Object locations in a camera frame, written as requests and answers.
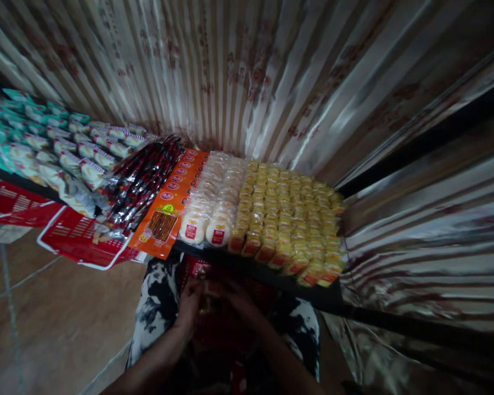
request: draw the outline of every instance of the striped curtain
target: striped curtain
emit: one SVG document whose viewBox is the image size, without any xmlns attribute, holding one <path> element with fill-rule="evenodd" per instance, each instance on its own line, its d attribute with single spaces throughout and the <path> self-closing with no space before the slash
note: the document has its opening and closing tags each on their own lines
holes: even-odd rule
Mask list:
<svg viewBox="0 0 494 395">
<path fill-rule="evenodd" d="M 4 0 L 0 81 L 340 183 L 494 84 L 494 1 Z"/>
<path fill-rule="evenodd" d="M 494 335 L 494 119 L 349 198 L 346 302 Z M 356 379 L 380 393 L 472 393 L 494 362 L 327 316 Z"/>
</svg>

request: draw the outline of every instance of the red and black packaged snack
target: red and black packaged snack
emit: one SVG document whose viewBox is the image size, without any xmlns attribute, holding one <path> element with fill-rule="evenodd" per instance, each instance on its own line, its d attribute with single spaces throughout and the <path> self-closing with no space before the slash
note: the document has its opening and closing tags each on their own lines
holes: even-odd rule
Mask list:
<svg viewBox="0 0 494 395">
<path fill-rule="evenodd" d="M 104 199 L 99 205 L 105 225 L 123 234 L 137 227 L 185 151 L 180 140 L 153 140 L 106 175 L 97 189 Z"/>
</svg>

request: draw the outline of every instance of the black shelf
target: black shelf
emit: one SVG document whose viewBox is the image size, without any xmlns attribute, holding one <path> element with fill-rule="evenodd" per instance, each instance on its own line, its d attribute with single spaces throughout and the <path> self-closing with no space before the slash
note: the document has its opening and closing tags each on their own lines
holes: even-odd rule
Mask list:
<svg viewBox="0 0 494 395">
<path fill-rule="evenodd" d="M 231 255 L 222 250 L 199 249 L 180 240 L 176 240 L 173 248 L 262 283 L 272 285 L 290 295 L 311 302 L 314 307 L 327 313 L 337 314 L 343 303 L 338 280 L 329 288 L 318 285 L 306 288 L 298 285 L 294 277 L 278 274 L 275 270 L 269 269 L 269 267 L 259 264 L 250 258 Z"/>
</svg>

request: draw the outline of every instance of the food display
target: food display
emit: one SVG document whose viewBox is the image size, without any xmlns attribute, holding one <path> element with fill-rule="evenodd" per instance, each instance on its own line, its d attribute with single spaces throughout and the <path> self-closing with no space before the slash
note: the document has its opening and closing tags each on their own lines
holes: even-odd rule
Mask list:
<svg viewBox="0 0 494 395">
<path fill-rule="evenodd" d="M 184 153 L 139 224 L 130 246 L 158 258 L 168 257 L 181 227 L 189 193 L 208 157 L 209 153 L 204 151 Z"/>
<path fill-rule="evenodd" d="M 247 161 L 218 151 L 210 153 L 183 213 L 179 238 L 189 244 L 205 240 L 212 247 L 228 244 L 236 218 L 239 190 Z"/>
<path fill-rule="evenodd" d="M 252 161 L 239 196 L 230 253 L 296 275 L 303 286 L 333 283 L 344 267 L 341 195 L 312 177 Z"/>
</svg>

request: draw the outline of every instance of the person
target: person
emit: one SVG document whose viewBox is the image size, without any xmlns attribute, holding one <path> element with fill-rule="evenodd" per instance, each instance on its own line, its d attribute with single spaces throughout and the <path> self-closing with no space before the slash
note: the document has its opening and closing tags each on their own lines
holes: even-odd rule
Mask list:
<svg viewBox="0 0 494 395">
<path fill-rule="evenodd" d="M 244 360 L 197 354 L 190 341 L 203 284 L 191 278 L 179 295 L 179 261 L 173 252 L 166 261 L 149 262 L 126 371 L 102 395 L 324 394 L 318 321 L 308 302 L 282 294 L 266 318 L 241 286 L 227 281 L 222 297 L 257 335 L 259 347 Z"/>
</svg>

